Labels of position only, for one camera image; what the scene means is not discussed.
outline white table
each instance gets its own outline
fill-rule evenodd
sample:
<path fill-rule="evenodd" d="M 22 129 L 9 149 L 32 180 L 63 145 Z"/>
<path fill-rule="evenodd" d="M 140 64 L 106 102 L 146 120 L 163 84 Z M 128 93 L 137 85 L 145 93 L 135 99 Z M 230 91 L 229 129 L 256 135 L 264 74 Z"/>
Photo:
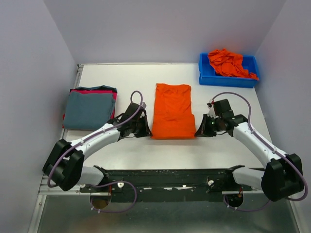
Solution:
<path fill-rule="evenodd" d="M 130 103 L 134 90 L 143 93 L 147 116 L 152 128 L 156 83 L 191 86 L 192 113 L 198 129 L 202 114 L 208 112 L 207 102 L 216 94 L 232 91 L 246 97 L 252 106 L 252 124 L 267 139 L 269 132 L 254 89 L 199 85 L 197 64 L 127 64 L 88 65 L 83 67 L 78 86 L 108 85 L 116 87 L 116 115 L 123 113 Z M 223 95 L 218 100 L 229 99 L 234 113 L 247 116 L 246 103 L 239 97 Z M 134 96 L 139 102 L 139 95 Z M 68 141 L 90 132 L 68 131 Z M 189 140 L 154 140 L 126 138 L 108 145 L 89 157 L 86 166 L 98 165 L 105 169 L 191 169 L 227 168 L 235 165 L 262 167 L 257 158 L 239 141 L 229 135 Z"/>

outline blue plastic tray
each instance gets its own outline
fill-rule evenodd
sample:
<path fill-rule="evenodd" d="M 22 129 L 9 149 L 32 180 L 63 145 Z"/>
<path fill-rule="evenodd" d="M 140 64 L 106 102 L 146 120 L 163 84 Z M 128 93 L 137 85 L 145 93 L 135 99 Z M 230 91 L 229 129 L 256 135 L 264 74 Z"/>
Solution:
<path fill-rule="evenodd" d="M 214 86 L 234 86 L 253 88 L 259 80 L 238 77 L 225 77 L 216 74 L 214 68 L 209 64 L 207 57 L 208 53 L 200 54 L 199 70 L 200 70 L 200 85 L 214 85 Z M 254 56 L 243 56 L 242 66 L 248 69 L 249 72 L 257 74 L 260 79 L 258 67 Z"/>

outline gray wall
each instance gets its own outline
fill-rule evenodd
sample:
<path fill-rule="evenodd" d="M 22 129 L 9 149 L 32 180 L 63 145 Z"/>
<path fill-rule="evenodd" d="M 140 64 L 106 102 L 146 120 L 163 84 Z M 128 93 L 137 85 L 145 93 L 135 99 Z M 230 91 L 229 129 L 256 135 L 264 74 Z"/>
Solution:
<path fill-rule="evenodd" d="M 0 7 L 0 232 L 27 232 L 77 66 L 42 0 Z"/>
<path fill-rule="evenodd" d="M 311 1 L 287 0 L 256 53 L 256 91 L 273 142 L 303 161 L 311 185 Z M 311 195 L 301 203 L 311 219 Z"/>
<path fill-rule="evenodd" d="M 255 54 L 285 0 L 44 0 L 78 63 Z"/>

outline orange cloth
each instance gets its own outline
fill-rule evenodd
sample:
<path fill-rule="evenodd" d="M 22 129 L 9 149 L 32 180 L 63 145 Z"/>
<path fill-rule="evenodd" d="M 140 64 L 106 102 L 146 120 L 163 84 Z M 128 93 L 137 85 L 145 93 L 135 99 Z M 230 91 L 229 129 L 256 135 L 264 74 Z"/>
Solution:
<path fill-rule="evenodd" d="M 194 115 L 191 112 L 190 92 L 189 85 L 156 84 L 151 138 L 195 138 L 196 129 Z"/>
<path fill-rule="evenodd" d="M 230 77 L 243 77 L 259 80 L 253 72 L 242 67 L 243 56 L 226 49 L 214 50 L 208 54 L 210 65 L 217 74 Z"/>

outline purple cable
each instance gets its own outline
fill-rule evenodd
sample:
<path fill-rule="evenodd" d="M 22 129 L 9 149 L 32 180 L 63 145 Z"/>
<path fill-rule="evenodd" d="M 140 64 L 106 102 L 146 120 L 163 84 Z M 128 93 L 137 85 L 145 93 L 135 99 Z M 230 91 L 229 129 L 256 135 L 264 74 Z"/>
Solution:
<path fill-rule="evenodd" d="M 251 131 L 253 131 L 253 134 L 255 135 L 255 137 L 260 141 L 262 142 L 266 147 L 268 147 L 271 151 L 274 151 L 274 148 L 271 147 L 262 137 L 260 137 L 256 131 L 254 131 L 252 125 L 251 125 L 251 113 L 252 113 L 252 108 L 251 108 L 251 104 L 249 103 L 249 101 L 241 96 L 240 94 L 237 94 L 235 92 L 222 92 L 222 93 L 219 93 L 217 94 L 216 96 L 214 96 L 212 98 L 212 100 L 214 101 L 214 99 L 220 95 L 223 95 L 223 94 L 232 94 L 232 95 L 236 95 L 240 98 L 242 98 L 248 105 L 248 127 Z M 297 199 L 293 199 L 293 198 L 286 198 L 287 200 L 291 200 L 291 201 L 301 201 L 303 199 L 305 199 L 308 195 L 308 192 L 309 192 L 309 188 L 308 188 L 308 184 L 307 184 L 307 181 L 305 180 L 305 178 L 303 177 L 303 175 L 301 174 L 301 172 L 295 167 L 294 164 L 292 164 L 291 161 L 289 161 L 284 155 L 282 155 L 281 153 L 279 153 L 278 151 L 275 151 L 275 154 L 278 155 L 279 157 L 281 157 L 282 159 L 284 159 L 291 167 L 292 169 L 298 174 L 298 176 L 300 177 L 300 179 L 302 180 L 303 184 L 304 184 L 304 187 L 305 187 L 305 193 L 303 194 L 302 197 L 300 198 L 297 198 Z"/>
<path fill-rule="evenodd" d="M 125 124 L 126 122 L 130 121 L 130 120 L 139 112 L 139 110 L 141 109 L 142 104 L 143 104 L 143 97 L 142 97 L 142 93 L 141 93 L 140 91 L 133 91 L 132 94 L 131 94 L 131 103 L 133 102 L 133 101 L 132 101 L 132 97 L 133 97 L 133 95 L 134 95 L 135 93 L 138 93 L 138 94 L 140 95 L 140 104 L 139 104 L 138 109 L 137 109 L 137 110 L 133 113 L 133 115 L 131 115 L 127 120 L 123 121 L 122 123 L 120 123 L 120 124 L 118 124 L 118 125 L 114 125 L 114 126 L 108 128 L 108 129 L 106 129 L 105 132 L 107 132 L 107 131 L 109 131 L 109 130 L 112 130 L 112 129 L 114 129 L 114 128 L 117 128 L 117 127 L 119 127 L 119 126 Z M 97 133 L 95 133 L 95 134 L 93 134 L 93 135 L 87 137 L 87 138 L 84 140 L 84 142 L 87 142 L 88 140 L 90 140 L 90 139 L 96 137 L 97 135 L 99 135 L 99 134 L 101 134 L 101 133 L 104 133 L 104 132 L 103 132 L 103 131 L 99 131 L 99 132 L 97 132 Z M 52 179 L 53 173 L 55 172 L 57 166 L 60 164 L 60 162 L 63 160 L 63 158 L 64 158 L 70 151 L 72 151 L 72 150 L 75 149 L 76 147 L 80 146 L 81 144 L 82 144 L 82 143 L 79 142 L 79 143 L 77 143 L 76 145 L 73 145 L 72 147 L 70 147 L 70 148 L 69 148 L 67 151 L 65 151 L 65 152 L 59 157 L 59 159 L 56 161 L 55 165 L 53 166 L 53 168 L 52 168 L 52 170 L 50 171 L 49 176 L 48 176 L 48 181 L 47 181 L 47 183 L 48 183 L 48 187 L 49 187 L 49 188 L 57 187 L 56 184 L 54 184 L 54 185 L 51 184 L 51 179 Z"/>
<path fill-rule="evenodd" d="M 254 212 L 254 211 L 263 210 L 264 208 L 266 208 L 268 205 L 271 204 L 271 201 L 268 200 L 267 203 L 265 203 L 262 207 L 257 208 L 257 209 L 241 209 L 241 208 L 236 208 L 236 207 L 230 206 L 229 201 L 228 201 L 228 197 L 226 195 L 224 195 L 224 203 L 227 206 L 227 208 L 230 208 L 232 210 L 237 210 L 237 211 L 242 211 L 242 212 Z"/>
<path fill-rule="evenodd" d="M 102 213 L 115 213 L 115 214 L 116 213 L 122 213 L 122 212 L 125 212 L 125 211 L 128 211 L 129 209 L 131 209 L 135 205 L 135 202 L 137 200 L 137 191 L 136 191 L 136 188 L 134 187 L 134 185 L 132 183 L 130 183 L 128 181 L 115 181 L 115 182 L 106 183 L 106 184 L 103 184 L 103 185 L 98 185 L 98 186 L 91 185 L 91 186 L 94 187 L 94 188 L 103 188 L 103 187 L 107 187 L 109 185 L 113 185 L 113 184 L 120 183 L 120 182 L 129 184 L 133 188 L 133 190 L 134 190 L 135 197 L 134 197 L 133 202 L 130 204 L 130 206 L 128 206 L 127 208 L 125 208 L 123 210 L 101 210 L 101 209 L 96 209 L 94 207 L 93 199 L 91 199 L 92 209 L 97 210 L 97 211 L 102 212 Z"/>

